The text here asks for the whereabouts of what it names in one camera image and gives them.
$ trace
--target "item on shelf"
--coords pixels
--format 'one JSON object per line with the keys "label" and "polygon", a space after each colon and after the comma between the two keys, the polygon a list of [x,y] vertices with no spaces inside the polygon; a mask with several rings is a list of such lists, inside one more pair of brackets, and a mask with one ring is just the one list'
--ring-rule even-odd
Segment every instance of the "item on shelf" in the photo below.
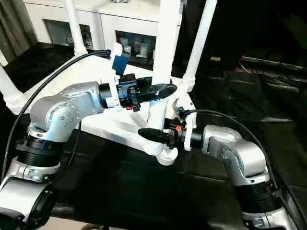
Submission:
{"label": "item on shelf", "polygon": [[120,43],[121,43],[124,47],[126,47],[126,46],[128,46],[129,39],[128,39],[128,38],[125,38],[125,37],[121,37],[121,38],[120,38]]}
{"label": "item on shelf", "polygon": [[147,53],[148,53],[148,44],[147,43],[141,43],[141,48],[140,48],[141,57],[147,58]]}
{"label": "item on shelf", "polygon": [[139,36],[135,36],[133,50],[135,55],[141,51],[141,38]]}
{"label": "item on shelf", "polygon": [[125,53],[131,55],[131,47],[130,46],[124,46]]}

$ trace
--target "white leg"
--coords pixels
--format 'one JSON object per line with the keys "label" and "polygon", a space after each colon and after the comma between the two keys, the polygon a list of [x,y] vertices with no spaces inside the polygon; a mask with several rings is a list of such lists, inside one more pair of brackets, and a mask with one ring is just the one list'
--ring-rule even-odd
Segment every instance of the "white leg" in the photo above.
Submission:
{"label": "white leg", "polygon": [[5,59],[5,56],[3,55],[3,53],[0,50],[0,65],[2,66],[6,66],[8,64],[7,60]]}
{"label": "white leg", "polygon": [[66,0],[66,10],[69,17],[69,25],[71,27],[71,35],[74,43],[75,56],[87,54],[84,46],[80,26],[77,19],[76,8],[73,0]]}
{"label": "white leg", "polygon": [[0,65],[0,92],[3,94],[3,99],[6,106],[14,113],[19,114],[19,111],[27,102],[27,97],[20,92],[10,77],[7,75],[3,67]]}
{"label": "white leg", "polygon": [[195,38],[187,71],[183,76],[183,84],[186,86],[187,92],[191,92],[195,84],[196,71],[206,43],[216,4],[217,0],[206,0],[205,8],[203,9],[201,23]]}
{"label": "white leg", "polygon": [[[177,42],[176,38],[179,8],[180,0],[161,0],[160,21],[156,41],[152,84],[168,84],[170,82],[174,47]],[[163,129],[166,105],[167,99],[150,102],[147,124],[148,127],[159,130]],[[177,157],[177,153],[173,154],[170,152],[165,152],[163,144],[152,141],[145,142],[144,150],[150,155],[155,155],[159,162],[164,165],[172,164]]]}

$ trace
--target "dark background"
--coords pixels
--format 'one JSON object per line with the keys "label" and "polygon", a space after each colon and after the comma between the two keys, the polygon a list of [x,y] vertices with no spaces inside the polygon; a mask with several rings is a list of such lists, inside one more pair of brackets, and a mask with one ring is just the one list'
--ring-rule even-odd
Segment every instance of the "dark background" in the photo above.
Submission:
{"label": "dark background", "polygon": [[[189,0],[184,10],[175,56],[182,70],[188,64],[204,5],[204,0]],[[199,70],[234,70],[242,56],[307,67],[306,7],[303,0],[219,0]],[[210,61],[210,57],[221,61]]]}

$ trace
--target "white shelf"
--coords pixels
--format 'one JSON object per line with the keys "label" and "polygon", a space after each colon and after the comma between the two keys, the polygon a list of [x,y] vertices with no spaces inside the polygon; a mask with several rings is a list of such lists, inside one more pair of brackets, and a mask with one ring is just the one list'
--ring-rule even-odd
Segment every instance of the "white shelf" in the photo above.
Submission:
{"label": "white shelf", "polygon": [[[64,0],[24,0],[24,3],[65,7]],[[159,22],[160,0],[130,0],[123,4],[115,4],[111,0],[74,0],[74,3],[81,11]],[[183,2],[178,12],[178,25],[181,25],[182,6]]]}

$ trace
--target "white cabinet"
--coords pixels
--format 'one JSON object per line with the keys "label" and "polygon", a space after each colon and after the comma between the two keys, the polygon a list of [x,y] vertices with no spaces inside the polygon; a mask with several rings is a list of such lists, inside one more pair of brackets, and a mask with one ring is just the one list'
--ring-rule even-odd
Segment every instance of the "white cabinet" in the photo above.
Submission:
{"label": "white cabinet", "polygon": [[[26,8],[39,42],[72,45],[65,8],[26,3]],[[89,49],[104,49],[100,14],[77,10],[83,40]]]}
{"label": "white cabinet", "polygon": [[[24,0],[39,42],[73,45],[65,0]],[[125,43],[130,64],[153,66],[158,34],[160,0],[74,0],[83,40],[89,49],[112,49],[114,42]],[[182,19],[178,12],[177,38]]]}

